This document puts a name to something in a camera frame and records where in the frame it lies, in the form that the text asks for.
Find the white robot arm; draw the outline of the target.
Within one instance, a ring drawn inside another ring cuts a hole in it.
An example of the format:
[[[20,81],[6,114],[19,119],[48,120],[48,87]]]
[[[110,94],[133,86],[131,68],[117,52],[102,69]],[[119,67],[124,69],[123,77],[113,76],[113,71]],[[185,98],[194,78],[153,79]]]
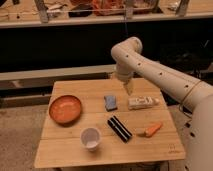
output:
[[[184,171],[213,171],[213,85],[141,55],[142,42],[130,37],[111,49],[116,77],[129,83],[144,77],[192,113]]]

